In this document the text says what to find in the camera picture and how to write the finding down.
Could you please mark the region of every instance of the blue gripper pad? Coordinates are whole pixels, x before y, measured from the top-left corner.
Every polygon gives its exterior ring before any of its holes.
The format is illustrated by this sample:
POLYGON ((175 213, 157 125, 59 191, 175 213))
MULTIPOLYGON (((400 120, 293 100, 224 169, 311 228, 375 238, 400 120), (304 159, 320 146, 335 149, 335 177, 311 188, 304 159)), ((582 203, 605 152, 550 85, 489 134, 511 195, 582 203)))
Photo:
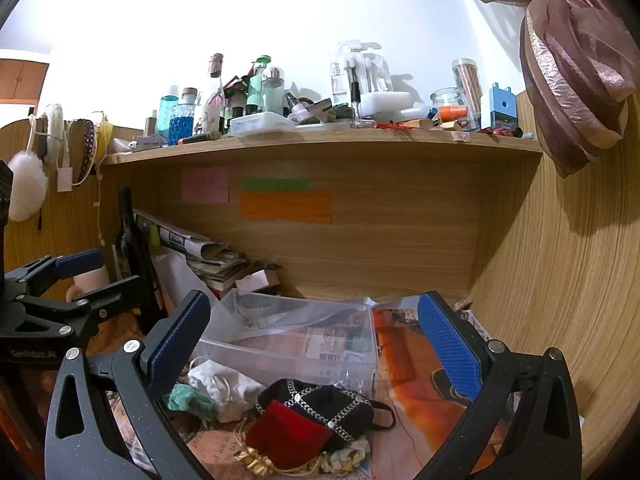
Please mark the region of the blue gripper pad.
POLYGON ((478 348, 484 343, 482 338, 467 321, 453 313, 437 292, 427 292, 418 300, 418 322, 457 393, 475 400, 482 389, 483 363, 478 353, 482 351, 482 347, 478 348), (459 323, 466 323, 482 342, 459 323), (466 338, 473 339, 475 349, 466 338))
POLYGON ((53 273, 58 279, 66 280, 90 270, 100 269, 103 265, 102 253, 98 249, 92 249, 58 258, 53 273))
POLYGON ((157 399, 172 390, 210 316, 211 305, 207 295, 192 290, 169 318, 161 319, 151 329, 140 356, 150 399, 157 399))

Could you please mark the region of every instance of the red velvet pouch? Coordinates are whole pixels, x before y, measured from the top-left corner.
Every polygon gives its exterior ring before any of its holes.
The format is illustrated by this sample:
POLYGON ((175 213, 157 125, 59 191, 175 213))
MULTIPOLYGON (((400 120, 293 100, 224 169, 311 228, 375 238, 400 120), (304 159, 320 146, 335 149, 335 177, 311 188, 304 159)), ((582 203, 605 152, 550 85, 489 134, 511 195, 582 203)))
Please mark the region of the red velvet pouch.
POLYGON ((333 432, 272 400, 247 432, 245 443, 278 469, 293 469, 322 453, 333 432))

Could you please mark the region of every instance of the blue textured pad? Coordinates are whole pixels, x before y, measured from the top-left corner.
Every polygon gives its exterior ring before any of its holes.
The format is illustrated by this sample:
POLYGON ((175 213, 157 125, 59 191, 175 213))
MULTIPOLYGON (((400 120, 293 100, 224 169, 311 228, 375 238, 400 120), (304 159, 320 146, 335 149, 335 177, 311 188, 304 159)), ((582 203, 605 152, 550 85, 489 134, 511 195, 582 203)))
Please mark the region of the blue textured pad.
POLYGON ((482 389, 478 359, 428 294, 418 300, 418 322, 456 391, 471 401, 482 389))
POLYGON ((60 280, 66 280, 90 270, 100 269, 103 265, 102 253, 98 249, 92 249, 84 253, 58 258, 54 267, 54 274, 60 280))
POLYGON ((206 294, 194 290, 185 301, 189 302, 188 305, 184 309, 182 306, 178 308, 182 310, 181 313, 149 357, 146 390, 150 399, 157 399, 171 391, 209 323, 211 305, 206 294))

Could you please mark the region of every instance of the orange paper with text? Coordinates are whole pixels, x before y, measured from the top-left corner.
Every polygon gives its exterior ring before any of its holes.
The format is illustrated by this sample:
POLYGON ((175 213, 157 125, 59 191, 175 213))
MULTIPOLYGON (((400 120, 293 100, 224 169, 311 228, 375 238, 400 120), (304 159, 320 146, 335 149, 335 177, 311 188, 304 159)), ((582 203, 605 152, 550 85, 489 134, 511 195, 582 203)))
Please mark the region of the orange paper with text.
POLYGON ((241 192, 240 218, 331 223, 331 194, 307 192, 241 192))

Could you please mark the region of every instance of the transparent plastic bin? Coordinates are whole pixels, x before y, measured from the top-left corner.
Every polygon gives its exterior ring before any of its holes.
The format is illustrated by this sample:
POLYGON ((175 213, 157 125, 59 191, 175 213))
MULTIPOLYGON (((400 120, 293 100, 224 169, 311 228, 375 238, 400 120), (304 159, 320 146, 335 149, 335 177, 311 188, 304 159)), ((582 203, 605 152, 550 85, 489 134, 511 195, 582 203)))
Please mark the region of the transparent plastic bin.
POLYGON ((236 117, 229 122, 229 135, 235 137, 266 132, 288 132, 295 129, 295 122, 273 112, 236 117))
POLYGON ((244 338, 222 343, 209 338, 205 330, 194 350, 197 357, 238 370, 265 386, 291 377, 309 383, 339 383, 372 394, 378 352, 369 306, 237 289, 222 303, 242 320, 244 338), (312 323, 301 326, 298 322, 308 313, 312 323), (251 330, 261 335, 245 337, 251 330))

